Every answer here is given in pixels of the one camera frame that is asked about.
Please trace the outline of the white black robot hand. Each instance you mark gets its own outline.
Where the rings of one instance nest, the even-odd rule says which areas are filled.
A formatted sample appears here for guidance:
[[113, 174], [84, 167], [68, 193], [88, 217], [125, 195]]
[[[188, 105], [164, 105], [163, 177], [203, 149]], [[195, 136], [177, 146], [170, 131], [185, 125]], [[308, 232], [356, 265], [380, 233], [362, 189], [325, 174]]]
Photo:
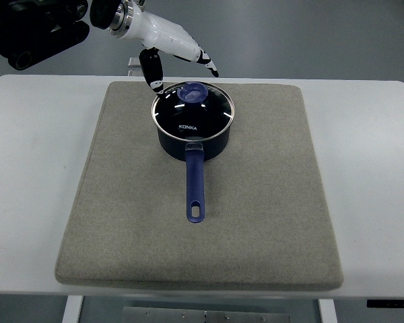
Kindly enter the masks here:
[[110, 33], [117, 38], [142, 43], [144, 49], [139, 54], [142, 73], [148, 86], [158, 96], [164, 93], [160, 51], [184, 61], [205, 65], [214, 77], [219, 76], [209, 55], [182, 26], [142, 11], [134, 1], [119, 4]]

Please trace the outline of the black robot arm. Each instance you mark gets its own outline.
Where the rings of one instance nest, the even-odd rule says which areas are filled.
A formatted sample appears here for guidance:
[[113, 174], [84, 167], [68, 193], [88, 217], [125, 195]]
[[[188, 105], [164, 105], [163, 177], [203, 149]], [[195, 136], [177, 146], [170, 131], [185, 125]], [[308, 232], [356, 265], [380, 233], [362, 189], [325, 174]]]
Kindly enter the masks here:
[[107, 29], [123, 1], [0, 1], [0, 55], [21, 71], [83, 42], [90, 25]]

